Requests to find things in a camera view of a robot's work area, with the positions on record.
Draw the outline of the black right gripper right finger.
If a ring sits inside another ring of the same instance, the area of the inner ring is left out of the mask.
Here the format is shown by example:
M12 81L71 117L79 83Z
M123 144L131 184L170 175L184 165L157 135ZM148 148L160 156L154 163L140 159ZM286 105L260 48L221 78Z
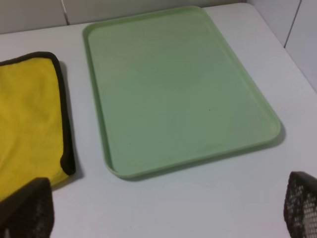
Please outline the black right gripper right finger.
M292 238L317 237L317 179L305 172L291 172L283 209Z

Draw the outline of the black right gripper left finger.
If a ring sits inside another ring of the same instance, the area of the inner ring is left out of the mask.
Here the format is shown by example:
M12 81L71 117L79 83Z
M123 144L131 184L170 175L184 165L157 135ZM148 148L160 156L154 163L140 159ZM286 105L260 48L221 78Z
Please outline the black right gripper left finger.
M53 196L48 178L35 178L0 202L2 238L49 238L53 226Z

